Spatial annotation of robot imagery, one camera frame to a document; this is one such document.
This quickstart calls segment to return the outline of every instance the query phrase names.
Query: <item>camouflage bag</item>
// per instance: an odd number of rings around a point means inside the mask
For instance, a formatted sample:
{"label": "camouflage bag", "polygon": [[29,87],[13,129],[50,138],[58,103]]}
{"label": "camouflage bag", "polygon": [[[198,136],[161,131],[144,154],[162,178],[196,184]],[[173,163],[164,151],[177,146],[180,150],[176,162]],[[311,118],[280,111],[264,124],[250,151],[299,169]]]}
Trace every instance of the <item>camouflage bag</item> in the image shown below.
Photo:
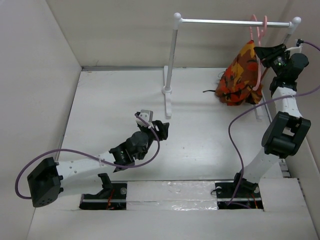
{"label": "camouflage bag", "polygon": [[215,95],[228,106],[243,102],[258,104],[262,98],[262,84],[253,88],[258,79],[258,62],[254,51],[255,43],[250,40],[239,52],[221,77]]}

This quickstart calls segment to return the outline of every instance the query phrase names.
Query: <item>garment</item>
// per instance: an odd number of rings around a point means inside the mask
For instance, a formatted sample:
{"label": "garment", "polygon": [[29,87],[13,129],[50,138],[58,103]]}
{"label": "garment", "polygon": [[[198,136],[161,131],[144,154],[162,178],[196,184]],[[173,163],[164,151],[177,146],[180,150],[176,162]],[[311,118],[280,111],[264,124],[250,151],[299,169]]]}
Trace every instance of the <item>garment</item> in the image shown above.
{"label": "garment", "polygon": [[243,102],[258,104],[262,98],[262,85],[253,88],[258,79],[258,62],[254,51],[255,42],[250,40],[239,52],[232,64],[226,69],[215,90],[216,96],[228,106]]}

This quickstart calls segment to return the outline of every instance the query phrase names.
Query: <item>white rack foot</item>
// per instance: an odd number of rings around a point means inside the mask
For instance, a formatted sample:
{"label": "white rack foot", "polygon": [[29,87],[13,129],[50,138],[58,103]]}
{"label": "white rack foot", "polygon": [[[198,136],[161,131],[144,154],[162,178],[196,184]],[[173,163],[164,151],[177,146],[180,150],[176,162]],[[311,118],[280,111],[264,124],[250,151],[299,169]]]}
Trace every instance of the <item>white rack foot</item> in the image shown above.
{"label": "white rack foot", "polygon": [[171,93],[172,88],[170,87],[169,90],[166,90],[166,81],[167,81],[167,73],[168,73],[168,66],[164,66],[163,68],[163,81],[164,87],[162,89],[162,93],[164,94],[164,106],[165,106],[165,115],[168,118],[172,116],[172,106],[171,106]]}

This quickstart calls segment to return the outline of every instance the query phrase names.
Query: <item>floor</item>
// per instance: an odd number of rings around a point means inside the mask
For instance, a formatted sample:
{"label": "floor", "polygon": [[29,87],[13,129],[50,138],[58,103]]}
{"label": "floor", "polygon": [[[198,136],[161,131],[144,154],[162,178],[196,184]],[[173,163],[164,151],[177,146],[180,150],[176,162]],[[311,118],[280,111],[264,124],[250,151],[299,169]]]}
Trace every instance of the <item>floor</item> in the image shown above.
{"label": "floor", "polygon": [[[152,110],[154,120],[169,122],[169,137],[161,142],[160,153],[152,163],[110,174],[112,181],[134,181],[130,186],[135,187],[145,185],[133,195],[128,188],[128,196],[135,203],[130,209],[84,211],[78,209],[79,195],[61,197],[36,209],[28,240],[318,239],[298,181],[283,178],[279,164],[275,164],[260,182],[264,211],[217,210],[215,198],[208,199],[207,195],[197,198],[198,194],[205,194],[198,187],[187,196],[196,195],[194,198],[200,199],[205,207],[197,210],[170,207],[172,202],[166,197],[166,189],[159,191],[153,185],[160,183],[152,181],[202,180],[205,185],[202,189],[208,192],[213,182],[208,185],[205,181],[233,179],[240,170],[239,157],[227,129],[229,122],[250,106],[227,107],[212,92],[202,93],[216,88],[218,75],[223,70],[175,69],[171,119],[165,117],[161,93],[163,70],[82,72],[63,148],[93,155],[107,152],[138,130],[134,113],[141,109]],[[245,165],[260,150],[262,135],[269,125],[266,110],[262,108],[261,112],[260,120],[251,112],[232,127],[232,136]],[[146,159],[153,155],[155,147],[151,147]],[[81,158],[61,153],[59,160]],[[143,189],[151,191],[151,195],[143,193]],[[187,198],[178,201],[190,204]]]}

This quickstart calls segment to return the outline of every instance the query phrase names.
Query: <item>white wall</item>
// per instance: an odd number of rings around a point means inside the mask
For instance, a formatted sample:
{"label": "white wall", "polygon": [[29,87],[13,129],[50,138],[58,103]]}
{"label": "white wall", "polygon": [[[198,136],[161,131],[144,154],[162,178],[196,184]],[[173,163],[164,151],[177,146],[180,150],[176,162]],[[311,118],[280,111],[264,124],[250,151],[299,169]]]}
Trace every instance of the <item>white wall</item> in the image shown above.
{"label": "white wall", "polygon": [[[320,34],[317,28],[317,23],[320,21],[319,9],[320,1],[318,0],[307,2],[292,0],[286,5],[285,11],[281,16],[282,21],[289,21],[295,16],[302,18],[302,22],[292,36],[291,41],[287,44],[288,46],[293,46],[295,39],[298,38],[320,46]],[[268,45],[274,46],[280,44],[283,36],[283,31],[280,34],[278,31],[275,31],[270,37]],[[298,93],[305,93],[320,84],[320,52],[305,44],[303,53],[308,57],[310,64],[303,70],[297,80]],[[273,71],[271,70],[270,72],[269,76],[263,81],[266,93],[274,76]],[[291,176],[300,178],[305,200],[319,235],[320,174],[318,169],[320,168],[320,111],[318,106],[320,103],[320,91],[309,96],[297,98],[297,103],[303,117],[311,120],[311,129],[307,135],[307,141],[303,143],[299,152],[294,157],[289,157],[286,162]],[[274,116],[275,105],[270,104],[269,109]]]}
{"label": "white wall", "polygon": [[0,239],[23,240],[34,208],[15,177],[58,146],[81,68],[45,0],[0,0],[0,32]]}
{"label": "white wall", "polygon": [[[288,0],[47,2],[82,66],[159,67],[168,64],[175,12],[218,20],[249,20],[255,13],[276,22]],[[182,24],[175,66],[226,67],[248,40],[248,27]]]}

